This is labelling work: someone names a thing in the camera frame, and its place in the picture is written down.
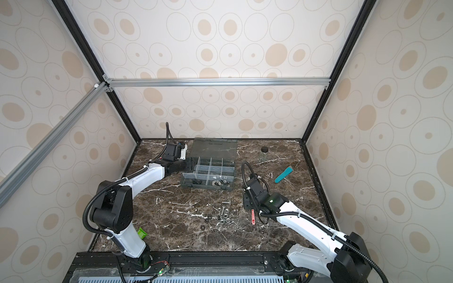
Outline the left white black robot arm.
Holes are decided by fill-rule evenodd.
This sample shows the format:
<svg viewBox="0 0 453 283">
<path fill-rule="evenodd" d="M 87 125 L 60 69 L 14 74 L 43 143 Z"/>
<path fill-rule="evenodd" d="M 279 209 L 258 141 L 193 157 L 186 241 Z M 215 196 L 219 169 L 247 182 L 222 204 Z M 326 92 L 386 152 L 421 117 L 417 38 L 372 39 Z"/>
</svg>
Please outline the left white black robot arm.
<svg viewBox="0 0 453 283">
<path fill-rule="evenodd" d="M 141 257 L 146 244 L 132 224 L 133 199 L 152 184 L 184 171 L 187 149 L 183 142 L 167 143 L 162 154 L 141 170 L 115 182 L 101 183 L 83 212 L 84 227 L 112 239 L 125 256 Z"/>
</svg>

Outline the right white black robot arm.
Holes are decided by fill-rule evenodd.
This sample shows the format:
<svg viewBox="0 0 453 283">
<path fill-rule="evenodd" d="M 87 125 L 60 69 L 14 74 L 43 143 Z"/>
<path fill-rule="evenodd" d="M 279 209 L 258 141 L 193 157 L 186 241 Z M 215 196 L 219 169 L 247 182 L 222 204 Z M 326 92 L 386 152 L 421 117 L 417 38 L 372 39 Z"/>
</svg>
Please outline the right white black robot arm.
<svg viewBox="0 0 453 283">
<path fill-rule="evenodd" d="M 311 249 L 293 244 L 286 253 L 292 266 L 328 276 L 334 283 L 365 283 L 372 271 L 382 282 L 389 281 L 357 233 L 347 235 L 330 228 L 283 195 L 270 194 L 267 183 L 258 175 L 244 178 L 243 189 L 259 219 L 271 219 L 289 227 L 315 246 Z"/>
</svg>

